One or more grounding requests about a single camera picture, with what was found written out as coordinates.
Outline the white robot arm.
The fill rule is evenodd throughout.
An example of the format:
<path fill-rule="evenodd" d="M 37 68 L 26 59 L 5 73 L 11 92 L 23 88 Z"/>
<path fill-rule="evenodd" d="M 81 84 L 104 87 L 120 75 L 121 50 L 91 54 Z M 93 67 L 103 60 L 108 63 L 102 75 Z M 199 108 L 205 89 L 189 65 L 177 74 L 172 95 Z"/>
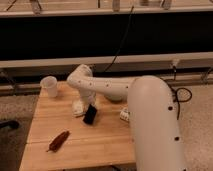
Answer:
<path fill-rule="evenodd" d="M 137 171 L 187 171 L 172 91 L 164 80 L 95 77 L 81 64 L 67 83 L 83 100 L 97 92 L 127 101 Z"/>

